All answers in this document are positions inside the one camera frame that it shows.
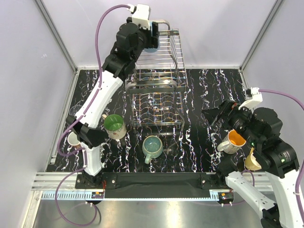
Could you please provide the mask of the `light blue plastic cup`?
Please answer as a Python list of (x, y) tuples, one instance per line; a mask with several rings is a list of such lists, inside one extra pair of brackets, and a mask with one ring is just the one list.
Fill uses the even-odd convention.
[(145, 51), (148, 53), (156, 52), (157, 48), (151, 48), (151, 39), (152, 39), (152, 33), (151, 33), (151, 26), (150, 30), (145, 30), (145, 35), (147, 38), (146, 44), (145, 44)]

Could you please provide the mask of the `pale yellow mug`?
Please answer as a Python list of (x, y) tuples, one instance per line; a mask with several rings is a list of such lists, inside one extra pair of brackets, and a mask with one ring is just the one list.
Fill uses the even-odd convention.
[(261, 165), (256, 161), (256, 158), (253, 155), (254, 148), (251, 148), (249, 155), (245, 159), (245, 167), (250, 171), (261, 170)]

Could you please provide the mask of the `clear glass tumbler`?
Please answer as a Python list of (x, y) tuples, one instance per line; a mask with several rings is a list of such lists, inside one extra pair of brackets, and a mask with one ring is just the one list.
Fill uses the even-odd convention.
[(69, 113), (68, 113), (69, 116), (72, 116), (76, 119), (78, 119), (80, 116), (83, 115), (83, 109), (82, 109), (82, 106), (81, 105), (74, 105), (70, 108), (69, 110)]

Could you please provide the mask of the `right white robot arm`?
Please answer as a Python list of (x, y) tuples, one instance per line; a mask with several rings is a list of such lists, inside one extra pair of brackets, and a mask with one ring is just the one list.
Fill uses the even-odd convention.
[(268, 199), (243, 179), (236, 165), (223, 159), (212, 180), (216, 185), (236, 191), (257, 213), (264, 228), (302, 228), (304, 226), (303, 195), (297, 183), (299, 161), (293, 147), (280, 138), (283, 126), (277, 113), (259, 107), (247, 107), (226, 100), (214, 109), (202, 110), (210, 125), (222, 121), (225, 130), (236, 130), (246, 140), (256, 161), (268, 177), (276, 201)]

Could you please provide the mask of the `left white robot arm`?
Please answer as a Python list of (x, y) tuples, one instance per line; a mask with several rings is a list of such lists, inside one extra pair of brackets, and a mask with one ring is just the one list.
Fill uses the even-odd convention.
[(135, 69), (141, 53), (145, 49), (158, 48), (159, 34), (157, 22), (151, 22), (149, 28), (130, 21), (121, 25), (91, 94), (75, 116), (66, 118), (66, 123), (83, 148), (82, 172), (86, 175), (86, 184), (92, 189), (102, 184), (99, 173), (102, 170), (100, 145), (103, 132), (97, 128), (99, 120), (114, 93)]

